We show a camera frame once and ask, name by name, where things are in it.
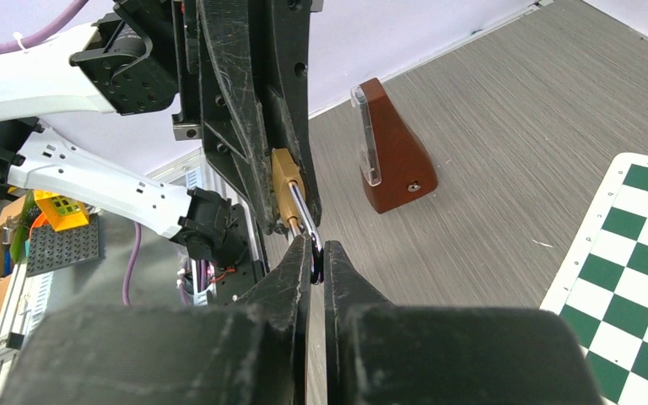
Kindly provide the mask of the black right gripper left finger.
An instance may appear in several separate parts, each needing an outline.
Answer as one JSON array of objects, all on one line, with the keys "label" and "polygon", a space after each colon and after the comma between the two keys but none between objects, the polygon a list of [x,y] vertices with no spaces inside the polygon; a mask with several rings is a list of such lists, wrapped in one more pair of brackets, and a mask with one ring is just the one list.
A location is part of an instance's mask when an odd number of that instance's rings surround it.
[{"label": "black right gripper left finger", "polygon": [[302,404],[311,239],[229,305],[70,306],[16,359],[3,404]]}]

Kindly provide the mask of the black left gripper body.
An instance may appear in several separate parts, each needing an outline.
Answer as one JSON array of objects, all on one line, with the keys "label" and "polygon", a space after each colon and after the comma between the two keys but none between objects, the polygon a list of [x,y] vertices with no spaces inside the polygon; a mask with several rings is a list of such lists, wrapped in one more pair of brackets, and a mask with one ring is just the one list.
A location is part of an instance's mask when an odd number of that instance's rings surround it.
[{"label": "black left gripper body", "polygon": [[162,111],[179,90],[172,1],[115,1],[96,35],[70,56],[122,115]]}]

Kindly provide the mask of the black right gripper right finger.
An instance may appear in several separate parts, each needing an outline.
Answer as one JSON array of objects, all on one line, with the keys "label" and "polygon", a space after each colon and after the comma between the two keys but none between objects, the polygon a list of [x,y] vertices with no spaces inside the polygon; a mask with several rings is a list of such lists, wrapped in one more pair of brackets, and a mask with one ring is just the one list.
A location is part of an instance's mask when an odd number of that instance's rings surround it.
[{"label": "black right gripper right finger", "polygon": [[331,404],[599,404],[569,326],[536,309],[394,305],[323,250]]}]

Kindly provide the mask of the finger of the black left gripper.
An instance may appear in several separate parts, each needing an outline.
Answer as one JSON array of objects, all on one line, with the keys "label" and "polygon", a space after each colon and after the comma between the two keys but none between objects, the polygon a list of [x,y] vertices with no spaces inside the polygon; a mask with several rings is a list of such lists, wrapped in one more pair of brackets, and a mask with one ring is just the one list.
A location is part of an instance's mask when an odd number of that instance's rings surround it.
[{"label": "finger of the black left gripper", "polygon": [[318,190],[309,138],[308,56],[310,1],[271,1],[274,78],[286,104],[291,129],[284,144],[301,170],[305,183],[306,206],[315,225],[321,224],[321,197]]},{"label": "finger of the black left gripper", "polygon": [[175,1],[181,117],[203,130],[213,170],[248,204],[262,233],[278,228],[272,190],[270,67],[277,1]]}]

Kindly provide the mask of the brass padlock with long shackle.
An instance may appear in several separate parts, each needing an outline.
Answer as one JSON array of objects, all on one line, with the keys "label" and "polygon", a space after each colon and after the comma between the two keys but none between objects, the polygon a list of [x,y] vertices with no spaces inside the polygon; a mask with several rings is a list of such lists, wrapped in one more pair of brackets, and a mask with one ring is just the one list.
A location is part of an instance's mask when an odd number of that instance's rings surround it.
[{"label": "brass padlock with long shackle", "polygon": [[312,284],[322,284],[324,281],[322,258],[324,244],[313,216],[306,205],[300,168],[286,148],[274,149],[271,159],[273,191],[280,218],[292,235],[306,234],[311,238],[313,264],[310,281]]}]

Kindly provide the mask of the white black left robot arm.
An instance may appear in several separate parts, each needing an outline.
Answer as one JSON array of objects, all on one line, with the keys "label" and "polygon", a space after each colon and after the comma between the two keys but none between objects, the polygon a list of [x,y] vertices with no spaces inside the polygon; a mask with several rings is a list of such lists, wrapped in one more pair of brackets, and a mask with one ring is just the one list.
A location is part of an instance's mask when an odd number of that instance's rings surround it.
[{"label": "white black left robot arm", "polygon": [[250,205],[266,234],[288,222],[293,164],[305,219],[321,222],[308,136],[312,1],[117,1],[70,26],[75,1],[39,32],[0,44],[0,198],[44,190],[140,223],[222,267],[240,263],[229,201],[133,174],[45,129],[45,115],[132,116],[167,109],[175,133],[202,141],[214,170]]}]

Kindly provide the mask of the yellow toy block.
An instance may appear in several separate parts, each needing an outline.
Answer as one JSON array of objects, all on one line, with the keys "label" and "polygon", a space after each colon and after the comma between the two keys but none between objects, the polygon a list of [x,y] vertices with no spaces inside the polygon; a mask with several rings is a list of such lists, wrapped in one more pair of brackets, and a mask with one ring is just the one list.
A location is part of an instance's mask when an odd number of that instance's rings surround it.
[{"label": "yellow toy block", "polygon": [[83,202],[54,192],[34,191],[35,204],[56,232],[89,224],[89,213]]}]

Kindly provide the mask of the green white chess mat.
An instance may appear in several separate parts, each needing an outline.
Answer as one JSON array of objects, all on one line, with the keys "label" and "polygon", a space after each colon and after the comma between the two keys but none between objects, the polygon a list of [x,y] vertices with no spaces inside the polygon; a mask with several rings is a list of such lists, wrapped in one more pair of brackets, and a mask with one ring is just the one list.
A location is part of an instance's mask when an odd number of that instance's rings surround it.
[{"label": "green white chess mat", "polygon": [[541,308],[575,332],[606,404],[648,404],[648,156],[613,159]]}]

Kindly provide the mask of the grey studded base plate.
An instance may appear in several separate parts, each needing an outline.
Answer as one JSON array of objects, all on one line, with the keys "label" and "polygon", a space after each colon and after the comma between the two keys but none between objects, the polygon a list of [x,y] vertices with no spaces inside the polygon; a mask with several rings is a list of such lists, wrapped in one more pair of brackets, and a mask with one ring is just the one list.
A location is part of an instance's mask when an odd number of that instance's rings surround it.
[{"label": "grey studded base plate", "polygon": [[26,276],[35,277],[91,262],[101,257],[100,217],[94,215],[89,224],[55,231],[49,224],[35,228],[30,237]]}]

